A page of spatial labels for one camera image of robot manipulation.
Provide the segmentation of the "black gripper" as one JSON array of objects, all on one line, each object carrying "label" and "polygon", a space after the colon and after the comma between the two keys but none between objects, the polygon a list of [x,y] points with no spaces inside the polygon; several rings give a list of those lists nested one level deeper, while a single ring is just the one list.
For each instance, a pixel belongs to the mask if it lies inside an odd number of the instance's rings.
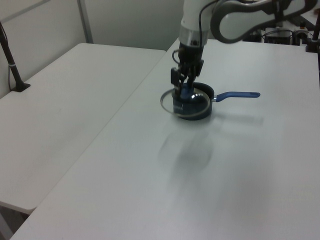
[{"label": "black gripper", "polygon": [[194,91],[194,81],[200,75],[204,61],[202,60],[203,47],[192,47],[182,43],[171,54],[177,67],[170,71],[170,81],[174,85],[173,97],[180,98],[183,83],[186,82],[186,90]]}]

